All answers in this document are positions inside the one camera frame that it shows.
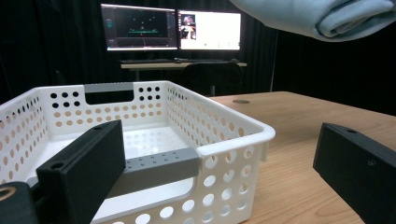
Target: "white plastic basket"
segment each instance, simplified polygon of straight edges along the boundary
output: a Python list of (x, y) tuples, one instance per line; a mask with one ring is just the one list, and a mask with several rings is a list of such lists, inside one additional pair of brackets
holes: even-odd
[[(132, 102), (85, 100), (86, 91), (125, 89), (134, 90)], [(200, 171), (107, 199), (92, 223), (239, 223), (250, 217), (259, 163), (274, 129), (168, 81), (35, 88), (1, 105), (1, 183), (27, 181), (85, 131), (114, 119), (122, 119), (126, 159), (193, 147)]]

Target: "computer monitor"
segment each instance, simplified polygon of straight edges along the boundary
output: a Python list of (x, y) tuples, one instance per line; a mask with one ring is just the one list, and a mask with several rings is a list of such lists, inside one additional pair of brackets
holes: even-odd
[(101, 4), (107, 51), (177, 49), (176, 11)]
[(180, 49), (240, 49), (241, 14), (178, 10)]

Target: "gray handle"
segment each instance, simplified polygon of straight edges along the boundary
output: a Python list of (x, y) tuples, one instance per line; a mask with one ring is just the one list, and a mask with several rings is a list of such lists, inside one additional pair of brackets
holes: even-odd
[(133, 82), (99, 83), (99, 84), (84, 85), (84, 91), (86, 93), (105, 92), (105, 91), (132, 91), (133, 89), (134, 89)]
[(107, 198), (198, 176), (199, 161), (191, 147), (129, 159)]

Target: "wooden table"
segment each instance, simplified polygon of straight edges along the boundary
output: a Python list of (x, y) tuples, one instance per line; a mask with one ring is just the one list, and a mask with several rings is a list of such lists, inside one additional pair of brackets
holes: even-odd
[(346, 126), (396, 149), (396, 117), (282, 91), (212, 99), (276, 130), (244, 224), (363, 223), (313, 169), (320, 127)]

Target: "gray cloth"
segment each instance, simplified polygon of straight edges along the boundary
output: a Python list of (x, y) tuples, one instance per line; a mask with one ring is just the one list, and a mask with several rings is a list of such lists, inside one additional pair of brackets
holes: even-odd
[(230, 0), (264, 25), (322, 41), (371, 35), (396, 21), (396, 0)]

